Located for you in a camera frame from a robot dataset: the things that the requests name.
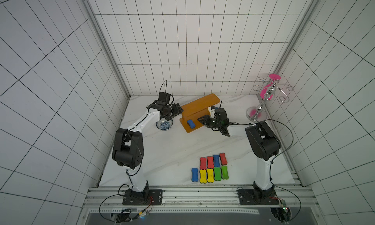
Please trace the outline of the wooden two-tier shelf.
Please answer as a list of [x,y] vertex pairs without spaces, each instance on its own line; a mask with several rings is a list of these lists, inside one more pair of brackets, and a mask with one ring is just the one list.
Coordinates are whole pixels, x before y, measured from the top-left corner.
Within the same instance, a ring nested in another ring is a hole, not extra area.
[[[183,105],[182,109],[184,111],[182,113],[182,118],[180,118],[180,123],[185,129],[185,131],[187,133],[190,133],[202,127],[203,125],[198,121],[198,118],[204,115],[208,115],[208,108],[218,104],[219,102],[220,99],[214,93],[211,93],[209,95],[204,96],[203,98]],[[189,125],[187,124],[187,121],[190,119],[192,119],[196,125],[194,129],[190,129]]]

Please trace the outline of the red eraser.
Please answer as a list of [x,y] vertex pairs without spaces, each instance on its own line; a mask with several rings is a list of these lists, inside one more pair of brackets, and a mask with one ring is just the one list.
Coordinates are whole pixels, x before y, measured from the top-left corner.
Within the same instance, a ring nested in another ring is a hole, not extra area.
[[207,158],[205,158],[205,157],[200,158],[200,169],[201,170],[207,169]]
[[213,169],[214,168],[214,158],[213,156],[207,157],[207,169]]
[[220,157],[221,165],[227,165],[228,164],[225,153],[220,153],[219,157]]

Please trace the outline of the green eraser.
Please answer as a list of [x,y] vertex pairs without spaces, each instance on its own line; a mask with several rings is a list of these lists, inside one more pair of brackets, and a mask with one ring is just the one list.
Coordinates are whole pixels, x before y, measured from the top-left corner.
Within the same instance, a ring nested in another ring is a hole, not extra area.
[[222,180],[222,171],[220,167],[215,167],[213,169],[214,172],[214,180],[215,181],[221,181]]
[[228,167],[226,165],[221,166],[221,172],[222,172],[222,179],[228,180],[229,179],[229,173],[228,173]]

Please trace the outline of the yellow eraser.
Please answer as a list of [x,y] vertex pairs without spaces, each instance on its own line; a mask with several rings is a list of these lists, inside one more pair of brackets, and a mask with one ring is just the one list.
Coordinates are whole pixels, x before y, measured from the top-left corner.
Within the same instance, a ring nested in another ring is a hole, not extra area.
[[200,169],[200,183],[206,184],[207,183],[207,171],[205,169]]
[[207,182],[214,183],[214,170],[212,168],[207,169]]

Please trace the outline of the blue eraser top shelf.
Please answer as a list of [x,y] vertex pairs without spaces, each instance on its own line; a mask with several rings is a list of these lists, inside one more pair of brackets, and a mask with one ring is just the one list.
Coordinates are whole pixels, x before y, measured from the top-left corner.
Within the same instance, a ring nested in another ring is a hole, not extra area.
[[198,182],[199,181],[198,169],[197,168],[191,169],[191,181],[192,182]]

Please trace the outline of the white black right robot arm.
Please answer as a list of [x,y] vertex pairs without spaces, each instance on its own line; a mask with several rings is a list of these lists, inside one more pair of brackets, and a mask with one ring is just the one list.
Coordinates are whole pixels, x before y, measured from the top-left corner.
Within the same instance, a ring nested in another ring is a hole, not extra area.
[[273,160],[279,154],[281,142],[265,121],[254,124],[230,122],[224,108],[212,106],[210,114],[198,118],[198,121],[213,131],[231,137],[247,138],[251,149],[257,157],[257,173],[254,181],[253,197],[258,201],[264,200],[275,193],[271,177]]

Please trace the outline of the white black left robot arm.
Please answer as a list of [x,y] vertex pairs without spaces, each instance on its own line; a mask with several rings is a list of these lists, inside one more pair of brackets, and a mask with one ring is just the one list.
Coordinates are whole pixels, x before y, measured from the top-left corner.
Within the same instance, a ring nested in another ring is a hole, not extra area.
[[182,114],[179,104],[156,102],[146,107],[146,112],[134,124],[120,127],[115,133],[112,159],[126,169],[130,180],[129,189],[138,196],[148,197],[148,181],[144,177],[142,161],[144,158],[143,133],[160,120],[170,121]]

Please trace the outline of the blue patterned ceramic bowl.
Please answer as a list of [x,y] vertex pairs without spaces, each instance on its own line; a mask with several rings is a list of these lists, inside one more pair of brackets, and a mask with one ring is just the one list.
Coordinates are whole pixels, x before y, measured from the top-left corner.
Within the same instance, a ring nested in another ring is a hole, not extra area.
[[156,126],[159,130],[167,131],[173,126],[173,120],[166,120],[162,118],[156,123]]

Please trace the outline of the chrome pink cup stand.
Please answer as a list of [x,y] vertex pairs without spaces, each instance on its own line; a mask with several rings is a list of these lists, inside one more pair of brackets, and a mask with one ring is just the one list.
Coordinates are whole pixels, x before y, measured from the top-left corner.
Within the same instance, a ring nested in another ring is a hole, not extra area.
[[279,98],[281,103],[288,103],[289,94],[293,91],[293,87],[287,84],[281,84],[281,76],[270,74],[269,78],[258,77],[258,84],[253,86],[253,91],[258,93],[259,105],[252,106],[247,109],[246,116],[251,122],[260,122],[267,119],[267,115],[263,114],[266,109],[266,102],[273,98]]

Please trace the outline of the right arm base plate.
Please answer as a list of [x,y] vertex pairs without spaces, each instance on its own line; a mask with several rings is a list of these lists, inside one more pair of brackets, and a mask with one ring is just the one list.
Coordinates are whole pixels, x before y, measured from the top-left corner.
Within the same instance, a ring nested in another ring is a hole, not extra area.
[[241,205],[279,205],[279,199],[274,190],[257,191],[254,189],[237,188],[236,193]]

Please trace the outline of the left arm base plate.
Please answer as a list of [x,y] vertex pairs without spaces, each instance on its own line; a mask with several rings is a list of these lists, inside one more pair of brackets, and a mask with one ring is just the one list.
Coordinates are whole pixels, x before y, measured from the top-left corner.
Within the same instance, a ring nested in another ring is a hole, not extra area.
[[161,205],[163,190],[145,189],[143,192],[135,192],[130,189],[124,193],[122,205]]

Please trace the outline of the aluminium mounting rail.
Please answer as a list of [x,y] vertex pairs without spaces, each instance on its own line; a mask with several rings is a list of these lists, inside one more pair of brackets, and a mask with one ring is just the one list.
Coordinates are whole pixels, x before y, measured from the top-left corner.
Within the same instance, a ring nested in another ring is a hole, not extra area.
[[313,191],[298,185],[285,185],[276,188],[279,205],[241,205],[237,188],[253,189],[252,186],[154,186],[149,189],[163,190],[161,205],[122,205],[127,188],[91,188],[83,207],[91,213],[115,214],[123,211],[138,213],[141,210],[151,213],[242,213],[259,215],[262,209],[282,209],[285,205],[292,214],[309,207],[317,207]]

